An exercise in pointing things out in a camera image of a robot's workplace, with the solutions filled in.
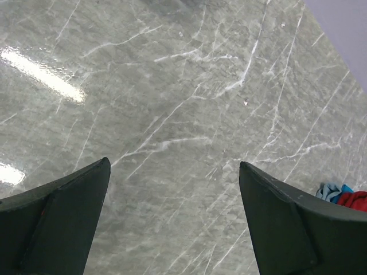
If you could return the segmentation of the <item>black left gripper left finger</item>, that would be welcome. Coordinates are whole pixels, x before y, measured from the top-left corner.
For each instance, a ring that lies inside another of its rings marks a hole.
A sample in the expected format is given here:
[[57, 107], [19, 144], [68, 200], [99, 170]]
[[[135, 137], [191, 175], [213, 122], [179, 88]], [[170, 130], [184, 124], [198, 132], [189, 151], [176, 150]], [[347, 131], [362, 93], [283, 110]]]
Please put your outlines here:
[[110, 174], [102, 158], [1, 199], [1, 274], [83, 274]]

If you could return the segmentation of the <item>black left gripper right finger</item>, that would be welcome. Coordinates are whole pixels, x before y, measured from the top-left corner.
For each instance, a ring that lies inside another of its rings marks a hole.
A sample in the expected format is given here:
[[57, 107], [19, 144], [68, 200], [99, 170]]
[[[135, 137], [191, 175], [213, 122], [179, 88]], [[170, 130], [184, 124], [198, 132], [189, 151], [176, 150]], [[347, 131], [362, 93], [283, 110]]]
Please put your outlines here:
[[366, 213], [323, 201], [248, 162], [239, 186], [260, 274], [366, 274]]

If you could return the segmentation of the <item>folded grey-blue t-shirt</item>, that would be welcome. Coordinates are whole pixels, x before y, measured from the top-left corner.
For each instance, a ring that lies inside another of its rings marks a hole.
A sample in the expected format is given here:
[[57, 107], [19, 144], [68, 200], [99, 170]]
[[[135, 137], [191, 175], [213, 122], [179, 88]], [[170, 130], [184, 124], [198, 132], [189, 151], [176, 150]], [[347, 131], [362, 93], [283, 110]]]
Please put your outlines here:
[[342, 194], [342, 188], [333, 183], [321, 183], [315, 196], [324, 201], [337, 204]]

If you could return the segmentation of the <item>folded blue t-shirt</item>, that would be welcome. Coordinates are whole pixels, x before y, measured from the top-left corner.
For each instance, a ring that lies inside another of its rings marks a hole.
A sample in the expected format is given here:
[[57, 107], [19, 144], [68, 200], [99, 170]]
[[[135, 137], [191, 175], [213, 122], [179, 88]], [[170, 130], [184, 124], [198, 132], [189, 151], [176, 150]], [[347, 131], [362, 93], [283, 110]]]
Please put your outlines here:
[[342, 190], [342, 193], [343, 194], [344, 193], [354, 193], [354, 191], [348, 185], [346, 185], [346, 184], [343, 184], [342, 185], [341, 190]]

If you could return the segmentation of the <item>folded red t-shirt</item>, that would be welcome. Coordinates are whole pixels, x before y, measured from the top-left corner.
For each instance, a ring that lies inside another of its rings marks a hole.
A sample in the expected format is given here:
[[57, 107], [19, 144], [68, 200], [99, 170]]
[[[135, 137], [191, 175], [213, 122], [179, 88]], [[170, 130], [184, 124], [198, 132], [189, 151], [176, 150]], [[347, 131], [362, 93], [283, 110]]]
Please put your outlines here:
[[358, 211], [367, 212], [367, 192], [345, 192], [341, 195], [337, 204]]

